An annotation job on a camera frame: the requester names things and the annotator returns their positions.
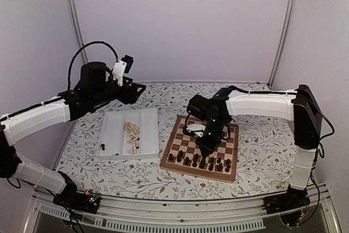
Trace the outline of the dark rook chess piece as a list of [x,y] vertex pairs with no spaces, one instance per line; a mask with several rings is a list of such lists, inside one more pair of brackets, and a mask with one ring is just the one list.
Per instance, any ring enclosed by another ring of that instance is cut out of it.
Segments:
[[227,165],[225,171],[226,171],[226,172],[229,172],[229,171],[230,171],[230,168],[231,168],[231,166],[230,166],[230,165]]

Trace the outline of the white plastic compartment tray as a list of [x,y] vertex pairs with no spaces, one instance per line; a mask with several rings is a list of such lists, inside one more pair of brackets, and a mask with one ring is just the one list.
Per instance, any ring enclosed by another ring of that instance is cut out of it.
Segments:
[[156,108],[105,113],[96,152],[98,159],[155,159],[159,152]]

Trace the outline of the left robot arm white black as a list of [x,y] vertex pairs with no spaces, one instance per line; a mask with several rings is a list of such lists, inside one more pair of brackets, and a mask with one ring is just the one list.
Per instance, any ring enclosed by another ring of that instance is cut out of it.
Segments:
[[131,62],[121,60],[109,69],[104,62],[89,62],[81,67],[80,80],[74,88],[1,116],[1,178],[15,178],[43,187],[59,194],[68,207],[77,207],[81,196],[67,175],[27,159],[16,151],[14,145],[43,129],[94,113],[114,100],[125,105],[136,103],[146,87],[124,76],[131,65]]

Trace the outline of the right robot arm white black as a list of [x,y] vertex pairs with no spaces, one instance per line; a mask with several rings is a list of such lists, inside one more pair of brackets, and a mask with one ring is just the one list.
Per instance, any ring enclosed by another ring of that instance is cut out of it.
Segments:
[[326,117],[309,86],[299,85],[286,91],[247,91],[228,86],[219,89],[211,98],[195,95],[186,111],[189,116],[205,122],[201,127],[186,124],[183,128],[185,134],[197,137],[196,144],[204,156],[213,153],[221,141],[227,139],[223,129],[234,117],[270,117],[292,122],[296,156],[282,204],[293,209],[302,202],[318,147],[325,137],[322,123]]

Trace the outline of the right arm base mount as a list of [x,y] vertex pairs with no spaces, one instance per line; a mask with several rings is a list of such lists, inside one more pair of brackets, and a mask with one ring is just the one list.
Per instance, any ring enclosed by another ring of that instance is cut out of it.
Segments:
[[280,214],[281,222],[288,227],[298,226],[309,208],[310,199],[306,189],[288,187],[287,192],[263,198],[262,209],[267,214]]

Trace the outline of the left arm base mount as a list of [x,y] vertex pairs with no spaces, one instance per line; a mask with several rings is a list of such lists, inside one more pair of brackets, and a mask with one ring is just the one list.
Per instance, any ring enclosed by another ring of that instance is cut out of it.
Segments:
[[76,184],[73,181],[67,181],[63,191],[54,196],[53,203],[69,210],[97,214],[100,199],[98,193],[92,190],[78,192]]

